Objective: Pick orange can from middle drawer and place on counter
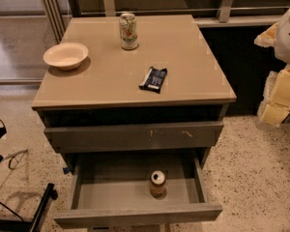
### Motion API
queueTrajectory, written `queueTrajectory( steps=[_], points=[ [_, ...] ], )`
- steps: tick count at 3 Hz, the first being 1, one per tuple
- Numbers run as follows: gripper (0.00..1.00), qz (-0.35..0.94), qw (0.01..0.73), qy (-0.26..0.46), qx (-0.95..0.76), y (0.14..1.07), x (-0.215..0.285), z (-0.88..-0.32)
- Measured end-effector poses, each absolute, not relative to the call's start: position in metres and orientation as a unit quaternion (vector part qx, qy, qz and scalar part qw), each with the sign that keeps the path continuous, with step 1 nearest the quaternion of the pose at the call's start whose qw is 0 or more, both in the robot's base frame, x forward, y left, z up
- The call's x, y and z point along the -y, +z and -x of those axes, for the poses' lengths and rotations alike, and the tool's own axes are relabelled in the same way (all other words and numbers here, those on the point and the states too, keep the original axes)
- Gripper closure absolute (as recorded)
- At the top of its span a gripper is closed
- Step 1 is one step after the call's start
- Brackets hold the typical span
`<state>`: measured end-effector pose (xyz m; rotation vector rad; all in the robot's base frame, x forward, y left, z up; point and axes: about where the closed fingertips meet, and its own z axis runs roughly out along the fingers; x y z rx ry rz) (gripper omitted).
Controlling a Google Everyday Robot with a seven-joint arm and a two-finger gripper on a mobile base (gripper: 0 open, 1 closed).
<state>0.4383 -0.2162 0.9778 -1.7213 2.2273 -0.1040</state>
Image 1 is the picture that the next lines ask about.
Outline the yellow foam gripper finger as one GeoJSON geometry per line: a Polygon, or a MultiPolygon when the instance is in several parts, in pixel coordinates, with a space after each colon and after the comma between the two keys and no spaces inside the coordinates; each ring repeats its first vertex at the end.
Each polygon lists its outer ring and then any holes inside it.
{"type": "Polygon", "coordinates": [[[290,115],[290,64],[280,72],[270,71],[257,116],[263,123],[279,126],[290,115]]]}
{"type": "Polygon", "coordinates": [[[277,22],[270,26],[266,31],[255,38],[254,43],[262,47],[274,47],[276,44],[277,26],[277,22]]]}

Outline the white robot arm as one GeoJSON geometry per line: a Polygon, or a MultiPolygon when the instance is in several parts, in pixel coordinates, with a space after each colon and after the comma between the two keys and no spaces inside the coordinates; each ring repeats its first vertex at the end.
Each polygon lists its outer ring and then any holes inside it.
{"type": "Polygon", "coordinates": [[[290,115],[290,8],[279,22],[258,35],[254,43],[272,47],[275,58],[286,64],[279,72],[270,72],[258,108],[259,120],[278,127],[290,115]]]}

